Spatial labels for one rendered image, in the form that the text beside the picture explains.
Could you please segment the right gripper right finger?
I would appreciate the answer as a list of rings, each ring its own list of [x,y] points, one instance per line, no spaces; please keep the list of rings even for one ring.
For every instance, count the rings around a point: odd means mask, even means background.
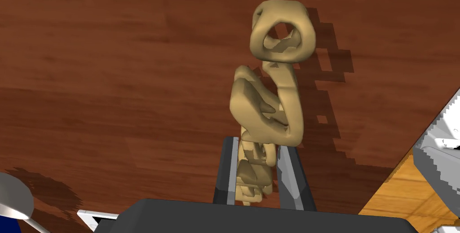
[[[280,208],[317,211],[296,147],[279,146],[276,167]]]

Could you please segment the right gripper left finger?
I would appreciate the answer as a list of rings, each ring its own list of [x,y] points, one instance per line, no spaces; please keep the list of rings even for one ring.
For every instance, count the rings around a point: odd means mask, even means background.
[[[238,146],[237,137],[226,137],[223,141],[213,204],[235,204]]]

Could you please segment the tan twisted looped object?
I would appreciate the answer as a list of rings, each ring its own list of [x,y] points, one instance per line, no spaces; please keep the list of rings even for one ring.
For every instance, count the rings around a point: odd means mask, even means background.
[[[278,147],[297,147],[303,140],[294,65],[307,60],[316,48],[306,7],[293,0],[262,2],[252,16],[249,48],[277,91],[271,92],[248,66],[235,70],[230,111],[241,126],[235,200],[245,206],[273,192]]]

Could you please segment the white flat object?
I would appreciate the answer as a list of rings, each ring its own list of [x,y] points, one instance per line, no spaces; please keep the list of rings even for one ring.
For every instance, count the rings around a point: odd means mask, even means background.
[[[88,226],[92,233],[110,233],[118,214],[78,210],[77,215]]]

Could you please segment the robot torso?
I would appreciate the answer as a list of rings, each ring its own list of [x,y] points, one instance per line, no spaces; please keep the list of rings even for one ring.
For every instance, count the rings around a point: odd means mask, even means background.
[[[460,198],[460,88],[414,144],[413,158],[439,196]]]

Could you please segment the grey spoon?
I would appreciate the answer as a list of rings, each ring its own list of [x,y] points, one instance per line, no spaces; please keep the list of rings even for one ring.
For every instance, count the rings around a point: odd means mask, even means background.
[[[34,199],[31,191],[18,178],[0,172],[0,215],[23,220],[40,233],[50,233],[34,221]]]

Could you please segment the blue object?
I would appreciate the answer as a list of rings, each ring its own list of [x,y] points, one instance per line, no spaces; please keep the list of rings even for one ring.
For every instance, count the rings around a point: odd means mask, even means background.
[[[0,233],[22,233],[17,219],[0,216]]]

